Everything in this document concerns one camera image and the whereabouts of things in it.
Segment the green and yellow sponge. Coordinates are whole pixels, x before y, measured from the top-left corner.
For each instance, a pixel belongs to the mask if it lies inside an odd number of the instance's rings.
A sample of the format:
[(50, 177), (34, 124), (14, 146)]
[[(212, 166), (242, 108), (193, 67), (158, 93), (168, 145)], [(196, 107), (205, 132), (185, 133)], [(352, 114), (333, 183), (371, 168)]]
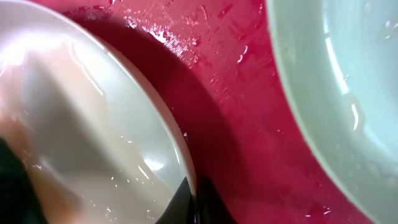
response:
[(24, 126), (1, 118), (1, 223), (79, 223), (61, 186), (30, 153)]

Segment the white round plate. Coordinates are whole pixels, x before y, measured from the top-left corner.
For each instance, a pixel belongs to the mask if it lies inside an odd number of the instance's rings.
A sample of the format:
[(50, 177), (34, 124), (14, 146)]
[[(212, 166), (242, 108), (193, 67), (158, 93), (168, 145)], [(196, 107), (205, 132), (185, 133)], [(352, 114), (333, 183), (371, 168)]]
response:
[(190, 153), (143, 74), (65, 16), (1, 2), (1, 118), (20, 122), (30, 153), (61, 186), (79, 223), (156, 223)]

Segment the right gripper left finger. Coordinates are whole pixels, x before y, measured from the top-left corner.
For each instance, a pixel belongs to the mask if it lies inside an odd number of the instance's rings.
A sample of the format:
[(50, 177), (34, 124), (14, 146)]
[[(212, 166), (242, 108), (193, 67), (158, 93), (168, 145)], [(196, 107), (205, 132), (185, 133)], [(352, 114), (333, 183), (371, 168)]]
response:
[(195, 206), (186, 177), (155, 224), (195, 224)]

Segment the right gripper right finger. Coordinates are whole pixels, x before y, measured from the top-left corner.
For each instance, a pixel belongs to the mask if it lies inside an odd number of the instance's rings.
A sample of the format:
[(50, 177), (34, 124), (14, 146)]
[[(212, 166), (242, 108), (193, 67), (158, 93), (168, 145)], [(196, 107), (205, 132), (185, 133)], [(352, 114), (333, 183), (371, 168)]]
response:
[(237, 224), (209, 178), (198, 187), (197, 209), (201, 224)]

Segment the teal round plate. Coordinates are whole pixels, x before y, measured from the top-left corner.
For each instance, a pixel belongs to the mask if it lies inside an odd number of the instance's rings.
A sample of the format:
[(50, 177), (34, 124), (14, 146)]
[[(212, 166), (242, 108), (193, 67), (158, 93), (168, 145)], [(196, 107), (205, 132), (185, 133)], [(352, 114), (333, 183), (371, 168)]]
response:
[(397, 222), (397, 1), (270, 0), (284, 93), (309, 148), (374, 223)]

